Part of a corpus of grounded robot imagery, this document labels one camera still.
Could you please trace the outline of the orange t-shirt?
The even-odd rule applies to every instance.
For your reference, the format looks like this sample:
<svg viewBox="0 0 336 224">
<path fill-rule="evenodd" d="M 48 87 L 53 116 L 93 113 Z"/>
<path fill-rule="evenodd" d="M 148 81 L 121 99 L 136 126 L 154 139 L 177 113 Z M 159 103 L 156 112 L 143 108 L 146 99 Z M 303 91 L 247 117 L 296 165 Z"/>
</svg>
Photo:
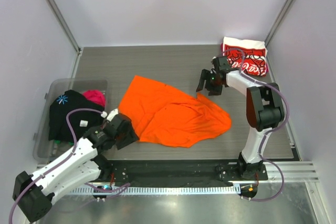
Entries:
<svg viewBox="0 0 336 224">
<path fill-rule="evenodd" d="M 135 76 L 118 107 L 140 142 L 189 148 L 226 133 L 230 115 L 202 94 L 193 97 L 165 83 Z"/>
</svg>

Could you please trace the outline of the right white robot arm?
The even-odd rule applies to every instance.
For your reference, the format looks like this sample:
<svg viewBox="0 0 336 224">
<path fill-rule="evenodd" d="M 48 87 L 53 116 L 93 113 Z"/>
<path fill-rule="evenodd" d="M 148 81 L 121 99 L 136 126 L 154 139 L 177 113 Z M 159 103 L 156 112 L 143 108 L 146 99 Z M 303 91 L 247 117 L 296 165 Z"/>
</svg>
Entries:
<svg viewBox="0 0 336 224">
<path fill-rule="evenodd" d="M 209 96 L 215 96 L 221 95 L 224 87 L 231 87 L 245 96 L 250 128 L 235 173 L 240 179 L 255 179 L 262 172 L 264 146 L 270 134 L 285 119 L 279 87 L 276 83 L 260 82 L 231 67 L 226 56 L 214 57 L 212 65 L 212 70 L 202 70 L 196 91 L 206 89 Z"/>
</svg>

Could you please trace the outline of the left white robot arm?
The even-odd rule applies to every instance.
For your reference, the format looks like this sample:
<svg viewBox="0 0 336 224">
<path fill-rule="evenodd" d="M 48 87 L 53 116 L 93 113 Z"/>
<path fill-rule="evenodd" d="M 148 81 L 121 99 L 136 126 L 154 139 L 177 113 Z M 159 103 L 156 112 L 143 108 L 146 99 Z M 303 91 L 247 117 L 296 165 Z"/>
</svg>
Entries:
<svg viewBox="0 0 336 224">
<path fill-rule="evenodd" d="M 114 146 L 124 148 L 139 138 L 131 119 L 117 109 L 102 112 L 101 116 L 103 124 L 91 127 L 81 138 L 74 137 L 71 149 L 31 174 L 23 171 L 16 176 L 10 223 L 16 207 L 29 222 L 35 222 L 73 189 L 91 181 L 105 182 L 112 178 L 113 165 L 103 152 Z"/>
</svg>

